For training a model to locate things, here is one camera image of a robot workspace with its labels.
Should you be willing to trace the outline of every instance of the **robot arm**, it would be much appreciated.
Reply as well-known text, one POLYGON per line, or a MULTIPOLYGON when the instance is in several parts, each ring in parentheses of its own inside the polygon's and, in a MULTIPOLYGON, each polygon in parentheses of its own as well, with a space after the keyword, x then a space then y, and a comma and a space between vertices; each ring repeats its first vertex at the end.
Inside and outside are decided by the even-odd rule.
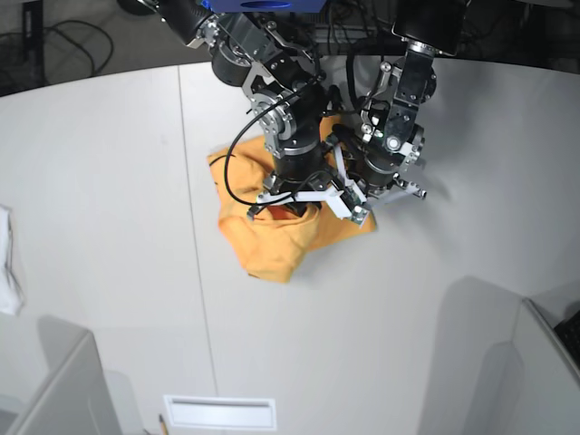
MULTIPOLYGON (((408 195, 426 197, 427 192, 403 178, 425 144, 423 128, 415 121, 437 86, 435 56, 457 51, 469 0, 400 2, 392 31, 408 43, 406 54, 396 63, 381 62, 373 89, 360 103, 353 102, 362 134, 337 125, 322 140, 320 122, 336 111, 328 109, 332 93, 321 84, 317 47, 308 38, 291 34, 272 15, 214 14, 193 0, 141 2, 156 10, 184 44, 206 44, 214 74, 241 87, 250 100, 275 162, 256 203, 244 202, 250 218, 269 205, 302 214, 308 203, 326 202, 337 217, 362 224, 373 207, 408 195), (310 61, 314 72, 301 67, 296 57, 310 61), (350 154, 348 167, 341 143, 350 154), (327 164, 327 152, 334 153, 336 168, 327 164)), ((226 158, 227 187, 227 163, 235 145, 226 158)))

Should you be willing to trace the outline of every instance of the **floor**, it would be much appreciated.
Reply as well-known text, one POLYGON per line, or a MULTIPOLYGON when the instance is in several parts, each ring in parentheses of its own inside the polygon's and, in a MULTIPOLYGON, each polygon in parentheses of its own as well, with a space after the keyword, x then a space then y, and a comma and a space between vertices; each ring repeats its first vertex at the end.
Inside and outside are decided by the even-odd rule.
MULTIPOLYGON (((0 0, 0 33, 19 31, 20 6, 0 0)), ((116 0, 44 0, 46 26, 77 19, 96 24, 114 41, 114 55, 102 74, 123 73, 158 66, 205 62, 205 48, 185 47, 157 16, 134 16, 121 10, 116 0)), ((62 27, 92 54, 100 65, 110 50, 107 40, 85 26, 62 27)), ((56 34, 47 36, 46 79, 51 84, 71 82, 90 73, 86 56, 56 34)))
MULTIPOLYGON (((18 4, 20 1, 22 0, 0 0, 0 37, 6 32, 20 30, 21 6, 18 4)), ((481 18, 482 23, 478 24, 478 27, 484 29, 494 17, 499 16, 505 3, 505 0, 487 1, 485 4, 476 1, 471 7, 470 16, 475 22, 481 18)), ((101 74, 209 60, 205 47, 198 50, 185 47, 157 16, 139 17, 128 14, 120 9, 116 0, 44 0, 46 26, 70 19, 96 24, 111 35, 114 41, 114 54, 101 74)), ((501 27, 500 25, 495 32, 497 38, 501 37, 501 27)), ((548 20, 550 37, 557 41, 564 41, 559 45, 563 50, 575 50, 578 46, 576 27, 578 27, 577 18, 565 14, 553 13, 548 20)), ((60 28, 86 48, 94 57, 96 68, 102 65, 108 56, 110 46, 101 34, 77 24, 66 24, 60 28)), ((46 40, 45 66, 48 83, 71 82, 90 75, 89 60, 80 50, 64 41, 58 34, 49 33, 46 40)), ((567 59, 552 60, 552 68, 578 73, 578 61, 570 58, 574 56, 567 57, 567 59)), ((4 60, 5 58, 0 55, 0 73, 5 68, 4 60)), ((17 72, 19 82, 24 80, 23 75, 25 74, 17 72)), ((25 84, 22 90, 31 87, 25 84)))

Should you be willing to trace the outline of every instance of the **screw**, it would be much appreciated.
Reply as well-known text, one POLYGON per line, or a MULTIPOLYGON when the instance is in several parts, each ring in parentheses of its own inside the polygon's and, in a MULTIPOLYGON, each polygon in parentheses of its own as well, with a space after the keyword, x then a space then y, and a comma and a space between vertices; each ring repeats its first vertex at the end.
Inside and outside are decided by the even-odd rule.
POLYGON ((384 73, 388 73, 390 70, 392 70, 392 65, 388 62, 383 62, 381 63, 381 71, 383 71, 384 73))
POLYGON ((390 150, 398 150, 399 149, 399 140, 397 138, 390 138, 387 141, 387 147, 389 147, 390 150))

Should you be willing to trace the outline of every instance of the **white table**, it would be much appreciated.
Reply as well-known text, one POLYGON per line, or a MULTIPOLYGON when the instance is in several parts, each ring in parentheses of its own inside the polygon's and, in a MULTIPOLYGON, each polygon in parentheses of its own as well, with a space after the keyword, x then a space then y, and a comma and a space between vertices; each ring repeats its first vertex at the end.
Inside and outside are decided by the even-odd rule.
POLYGON ((28 297, 0 326, 91 328, 149 430, 171 393, 275 398, 284 435, 460 434, 519 297, 580 281, 580 77, 436 70, 427 201, 379 210, 376 234, 310 254, 289 285, 248 277, 218 232, 205 157, 248 103, 208 64, 0 100, 0 203, 28 297))

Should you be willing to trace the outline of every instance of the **electronic device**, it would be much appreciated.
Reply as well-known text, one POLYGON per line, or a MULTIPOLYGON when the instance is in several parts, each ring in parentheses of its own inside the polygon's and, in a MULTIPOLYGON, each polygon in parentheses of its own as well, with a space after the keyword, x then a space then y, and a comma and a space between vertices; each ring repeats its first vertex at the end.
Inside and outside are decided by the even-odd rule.
MULTIPOLYGON (((325 202, 338 218, 361 225, 375 207, 409 195, 426 197, 424 189, 405 178, 425 146, 424 130, 415 121, 437 88, 435 56, 458 50, 470 0, 405 0, 393 26, 377 21, 366 43, 383 53, 387 35, 395 35, 404 44, 403 56, 394 63, 381 61, 366 95, 356 95, 350 74, 349 108, 336 86, 323 87, 325 73, 312 34, 292 16, 271 12, 273 5, 280 10, 310 6, 246 2, 241 6, 252 12, 238 12, 240 3, 227 0, 205 3, 215 11, 192 0, 140 1, 161 15, 185 45, 205 44, 218 79, 241 88, 249 99, 256 117, 232 143, 224 174, 227 192, 248 206, 249 218, 273 205, 301 215, 307 204, 325 202), (335 114, 356 114, 360 126, 335 125, 329 137, 320 138, 321 119, 335 114), (227 169, 237 142, 255 123, 264 131, 275 170, 264 180, 264 191, 248 202, 229 186, 227 169), (336 167, 327 162, 327 153, 334 154, 336 167)), ((348 62, 347 72, 352 72, 348 62)))

